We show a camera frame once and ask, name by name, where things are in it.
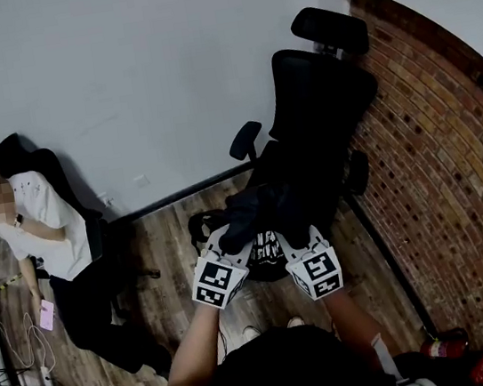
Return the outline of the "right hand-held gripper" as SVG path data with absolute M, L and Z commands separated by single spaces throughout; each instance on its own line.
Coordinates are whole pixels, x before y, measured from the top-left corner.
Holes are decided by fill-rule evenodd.
M 329 241 L 324 239 L 315 226 L 310 226 L 309 231 L 310 250 L 320 252 L 300 260 L 286 238 L 279 232 L 275 232 L 275 235 L 288 262 L 286 269 L 295 284 L 313 301 L 318 301 L 343 287 L 342 270 Z

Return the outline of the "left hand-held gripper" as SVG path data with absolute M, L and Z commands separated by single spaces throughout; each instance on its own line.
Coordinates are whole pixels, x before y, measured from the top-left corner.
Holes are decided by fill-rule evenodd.
M 228 226 L 220 227 L 209 236 L 197 259 L 192 286 L 191 299 L 194 302 L 219 310 L 225 309 L 246 281 L 249 270 L 236 267 L 248 263 L 254 244 L 248 242 L 239 253 L 231 255 L 232 264 L 236 267 L 221 261 L 208 260 L 207 258 L 222 256 L 220 240 L 228 228 Z

